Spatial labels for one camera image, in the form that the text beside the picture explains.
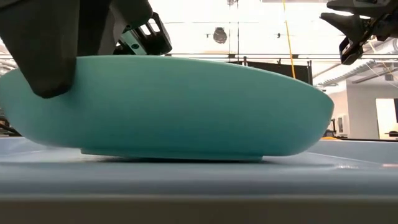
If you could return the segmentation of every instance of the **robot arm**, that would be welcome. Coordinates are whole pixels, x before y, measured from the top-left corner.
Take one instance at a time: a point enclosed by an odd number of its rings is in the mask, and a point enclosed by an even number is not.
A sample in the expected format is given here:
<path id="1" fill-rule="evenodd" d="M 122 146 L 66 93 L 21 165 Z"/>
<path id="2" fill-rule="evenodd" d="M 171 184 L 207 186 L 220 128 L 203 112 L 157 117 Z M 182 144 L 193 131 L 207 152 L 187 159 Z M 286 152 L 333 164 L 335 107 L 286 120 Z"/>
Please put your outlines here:
<path id="1" fill-rule="evenodd" d="M 0 37 L 42 98 L 72 87 L 77 56 L 162 55 L 172 49 L 148 0 L 0 0 Z"/>
<path id="2" fill-rule="evenodd" d="M 388 37 L 398 37 L 398 0 L 335 0 L 328 2 L 327 7 L 353 14 L 321 14 L 321 19 L 346 36 L 339 46 L 341 63 L 344 65 L 351 65 L 362 56 L 362 46 L 372 35 L 380 41 L 385 41 Z"/>

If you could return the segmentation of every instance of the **light blue table surface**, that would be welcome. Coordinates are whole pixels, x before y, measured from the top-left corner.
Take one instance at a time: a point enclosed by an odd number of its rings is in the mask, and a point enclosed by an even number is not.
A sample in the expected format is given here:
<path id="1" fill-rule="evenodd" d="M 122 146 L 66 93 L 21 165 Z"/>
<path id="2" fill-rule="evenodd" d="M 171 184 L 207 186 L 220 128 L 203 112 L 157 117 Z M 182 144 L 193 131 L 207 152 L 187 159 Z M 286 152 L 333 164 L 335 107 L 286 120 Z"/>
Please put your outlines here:
<path id="1" fill-rule="evenodd" d="M 320 141 L 258 163 L 125 160 L 0 139 L 7 195 L 398 195 L 398 144 Z"/>

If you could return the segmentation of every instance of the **bowl base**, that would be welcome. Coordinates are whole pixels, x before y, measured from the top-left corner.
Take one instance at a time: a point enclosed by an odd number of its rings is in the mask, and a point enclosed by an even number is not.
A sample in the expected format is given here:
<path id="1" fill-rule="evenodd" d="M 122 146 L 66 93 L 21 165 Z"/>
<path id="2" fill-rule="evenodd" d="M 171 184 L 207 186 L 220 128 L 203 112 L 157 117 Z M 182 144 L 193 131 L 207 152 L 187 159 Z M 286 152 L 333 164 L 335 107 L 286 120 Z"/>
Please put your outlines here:
<path id="1" fill-rule="evenodd" d="M 136 149 L 81 149 L 82 154 L 97 156 L 117 156 L 126 158 L 152 158 L 152 159 L 194 159 L 209 161 L 261 161 L 262 156 L 247 155 L 241 153 L 209 153 L 209 152 L 187 152 L 187 151 L 165 151 Z"/>

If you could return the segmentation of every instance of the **bowl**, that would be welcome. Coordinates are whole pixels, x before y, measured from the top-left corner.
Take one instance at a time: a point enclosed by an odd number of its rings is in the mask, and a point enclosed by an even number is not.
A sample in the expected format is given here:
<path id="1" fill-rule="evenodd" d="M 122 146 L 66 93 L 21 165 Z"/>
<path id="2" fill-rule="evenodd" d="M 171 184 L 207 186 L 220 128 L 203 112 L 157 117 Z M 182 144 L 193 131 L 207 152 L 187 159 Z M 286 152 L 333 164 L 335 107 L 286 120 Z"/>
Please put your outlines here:
<path id="1" fill-rule="evenodd" d="M 43 99 L 20 70 L 0 78 L 0 107 L 25 138 L 84 154 L 251 160 L 305 151 L 332 100 L 278 73 L 184 58 L 78 57 L 72 89 Z"/>

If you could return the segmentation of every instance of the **black panel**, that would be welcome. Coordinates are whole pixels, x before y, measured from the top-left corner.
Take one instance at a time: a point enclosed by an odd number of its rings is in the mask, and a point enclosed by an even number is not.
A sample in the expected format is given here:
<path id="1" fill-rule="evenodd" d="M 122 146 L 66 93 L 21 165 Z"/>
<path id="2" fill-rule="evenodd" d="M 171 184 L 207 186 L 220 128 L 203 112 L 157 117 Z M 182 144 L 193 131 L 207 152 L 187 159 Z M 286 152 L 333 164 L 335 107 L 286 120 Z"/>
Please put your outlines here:
<path id="1" fill-rule="evenodd" d="M 243 64 L 243 62 L 227 62 L 227 63 L 233 63 L 235 65 L 242 65 Z"/>
<path id="2" fill-rule="evenodd" d="M 282 75 L 286 75 L 288 77 L 293 77 L 291 65 L 279 65 L 275 63 L 263 63 L 263 62 L 248 62 L 248 66 L 267 70 L 270 72 L 276 72 Z M 307 66 L 294 65 L 294 72 L 296 79 L 311 85 L 312 79 L 310 78 L 311 75 L 308 74 L 309 69 Z"/>
<path id="3" fill-rule="evenodd" d="M 397 123 L 398 123 L 398 99 L 394 99 L 394 104 L 396 108 L 396 117 L 397 117 Z"/>

